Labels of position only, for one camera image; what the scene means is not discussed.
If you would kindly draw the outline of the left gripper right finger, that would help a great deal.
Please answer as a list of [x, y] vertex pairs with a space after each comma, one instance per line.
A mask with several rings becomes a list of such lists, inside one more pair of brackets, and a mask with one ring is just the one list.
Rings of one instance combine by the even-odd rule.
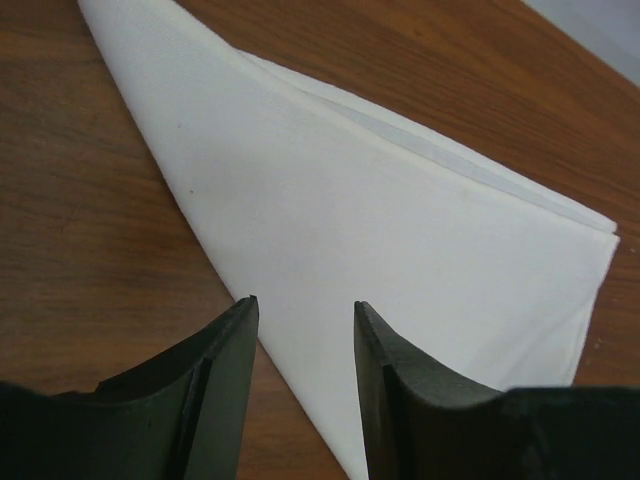
[[635, 387], [475, 382], [404, 339], [365, 303], [354, 352], [372, 479], [635, 479]]

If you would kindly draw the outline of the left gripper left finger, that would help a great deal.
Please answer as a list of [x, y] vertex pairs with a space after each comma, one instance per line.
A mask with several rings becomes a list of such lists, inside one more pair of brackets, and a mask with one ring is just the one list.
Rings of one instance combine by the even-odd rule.
[[243, 298], [90, 393], [3, 382], [2, 478], [235, 478], [258, 324]]

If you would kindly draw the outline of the white cloth napkin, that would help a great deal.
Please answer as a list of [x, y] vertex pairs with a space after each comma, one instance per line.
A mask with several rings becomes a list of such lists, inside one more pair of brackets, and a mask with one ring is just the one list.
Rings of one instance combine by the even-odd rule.
[[489, 387], [570, 384], [618, 244], [588, 207], [240, 51], [172, 1], [82, 14], [183, 215], [352, 479], [353, 305]]

